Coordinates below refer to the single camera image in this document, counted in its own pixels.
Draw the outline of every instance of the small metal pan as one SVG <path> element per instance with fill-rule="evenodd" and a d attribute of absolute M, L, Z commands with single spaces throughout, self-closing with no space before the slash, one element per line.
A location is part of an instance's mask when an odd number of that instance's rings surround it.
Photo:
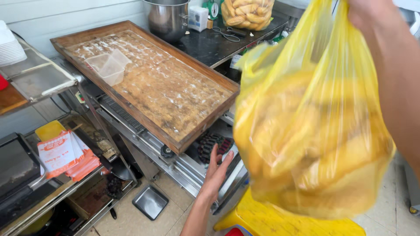
<path fill-rule="evenodd" d="M 168 202 L 168 198 L 150 184 L 133 199 L 133 205 L 150 220 L 156 220 Z"/>

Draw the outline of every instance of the clear plastic bag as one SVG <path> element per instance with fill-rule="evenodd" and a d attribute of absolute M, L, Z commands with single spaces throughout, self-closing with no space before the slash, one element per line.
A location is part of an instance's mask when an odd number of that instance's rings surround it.
<path fill-rule="evenodd" d="M 224 0 L 221 4 L 226 26 L 263 30 L 270 24 L 274 0 Z"/>
<path fill-rule="evenodd" d="M 313 0 L 287 40 L 241 58 L 234 123 L 254 199 L 323 219 L 368 210 L 395 152 L 366 42 L 346 1 L 331 10 Z"/>

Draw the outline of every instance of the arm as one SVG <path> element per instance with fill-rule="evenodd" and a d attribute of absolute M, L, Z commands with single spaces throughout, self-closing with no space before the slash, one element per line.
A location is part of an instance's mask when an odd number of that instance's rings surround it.
<path fill-rule="evenodd" d="M 204 184 L 194 201 L 180 236 L 204 236 L 206 234 L 210 207 L 217 199 L 228 165 L 234 157 L 233 151 L 230 151 L 223 163 L 218 167 L 217 162 L 222 159 L 222 155 L 217 155 L 217 148 L 217 144 L 213 146 Z"/>
<path fill-rule="evenodd" d="M 378 74 L 386 127 L 420 180 L 420 46 L 392 0 L 348 0 Z"/>

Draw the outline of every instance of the black countertop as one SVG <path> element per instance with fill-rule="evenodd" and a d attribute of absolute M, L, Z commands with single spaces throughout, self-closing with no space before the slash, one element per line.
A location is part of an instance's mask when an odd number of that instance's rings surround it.
<path fill-rule="evenodd" d="M 261 40 L 270 34 L 277 33 L 286 23 L 287 19 L 275 17 L 270 25 L 262 31 L 243 29 L 247 32 L 247 35 L 245 37 L 238 36 L 241 40 L 239 42 L 231 42 L 212 29 L 205 29 L 201 33 L 189 29 L 190 34 L 185 35 L 180 41 L 172 45 L 210 68 L 215 68 L 233 57 L 247 45 Z M 222 32 L 228 33 L 221 16 L 214 21 L 213 26 L 220 27 Z"/>

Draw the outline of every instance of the stainless steel mixing bowl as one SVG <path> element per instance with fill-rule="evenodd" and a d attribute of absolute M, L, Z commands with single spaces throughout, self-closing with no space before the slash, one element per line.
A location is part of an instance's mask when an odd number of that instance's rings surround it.
<path fill-rule="evenodd" d="M 180 40 L 188 27 L 189 0 L 143 0 L 149 30 L 172 43 Z"/>

